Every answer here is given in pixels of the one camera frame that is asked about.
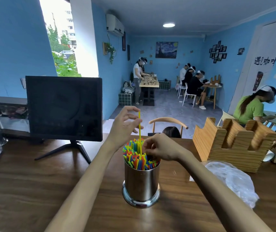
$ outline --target metal straw holder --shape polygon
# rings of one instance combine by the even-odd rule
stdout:
[[[125,161],[125,181],[122,186],[123,197],[131,206],[148,208],[155,204],[160,195],[159,166],[150,170],[137,170]]]

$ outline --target gray pants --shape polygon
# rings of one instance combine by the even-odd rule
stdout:
[[[134,78],[135,83],[135,102],[139,102],[139,98],[143,98],[143,94],[141,95],[141,87],[139,87],[140,84],[140,78]]]

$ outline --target hand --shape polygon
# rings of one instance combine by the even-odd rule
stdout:
[[[139,124],[142,122],[138,116],[128,113],[129,111],[140,111],[135,106],[124,106],[117,117],[114,119],[112,128],[107,137],[107,141],[110,145],[113,145],[115,150],[119,149],[126,142],[129,141],[132,132],[138,133],[135,128],[139,128]],[[133,122],[125,122],[128,119],[134,120]]]
[[[265,117],[267,120],[273,120],[275,118],[275,116],[273,115],[268,115]]]
[[[147,138],[142,146],[142,152],[159,157],[163,160],[178,160],[188,150],[177,144],[164,133]]]

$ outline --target yellow straw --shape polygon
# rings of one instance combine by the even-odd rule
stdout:
[[[140,142],[140,154],[142,155],[142,146],[141,146],[141,127],[139,124],[139,142]]]

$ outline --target wooden box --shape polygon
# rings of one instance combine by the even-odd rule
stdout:
[[[217,127],[215,118],[207,117],[204,127],[196,125],[193,141],[201,161],[228,162],[245,172],[257,172],[276,132],[255,120],[243,128],[234,119],[225,119]]]

